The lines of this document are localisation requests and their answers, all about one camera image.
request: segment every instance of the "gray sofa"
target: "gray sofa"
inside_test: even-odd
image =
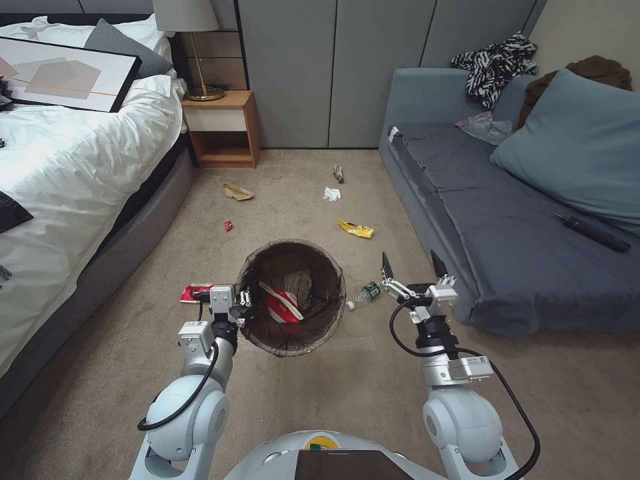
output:
[[[640,239],[566,207],[489,162],[494,147],[453,123],[480,113],[467,72],[393,75],[379,153],[425,249],[457,276],[458,320],[511,339],[538,329],[615,333],[640,325]],[[493,112],[516,123],[522,76]],[[389,137],[392,127],[399,133]],[[563,227],[573,215],[631,244],[613,252]]]

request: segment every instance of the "green bottle label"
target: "green bottle label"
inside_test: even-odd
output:
[[[371,298],[380,295],[380,287],[378,287],[378,284],[376,282],[369,282],[362,288],[369,294]]]

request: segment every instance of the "bed frame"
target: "bed frame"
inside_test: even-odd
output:
[[[38,14],[0,15],[0,25],[30,21]],[[148,15],[56,14],[52,23],[95,25],[100,18],[123,23]],[[171,42],[176,71],[186,71],[186,55]],[[104,243],[80,274],[75,292],[48,318],[0,377],[0,419],[10,410],[46,363],[87,318],[136,270],[160,242],[187,196],[193,180],[194,156],[186,135],[181,135],[162,160],[173,167],[149,200]]]

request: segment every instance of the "black and white cloth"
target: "black and white cloth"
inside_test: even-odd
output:
[[[536,50],[537,46],[518,32],[502,43],[456,55],[451,64],[471,72],[467,79],[467,95],[493,110],[502,88],[513,78],[536,74],[538,67],[531,60]]]

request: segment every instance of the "blue pillow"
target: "blue pillow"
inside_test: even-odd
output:
[[[640,94],[562,69],[491,161],[640,237]]]

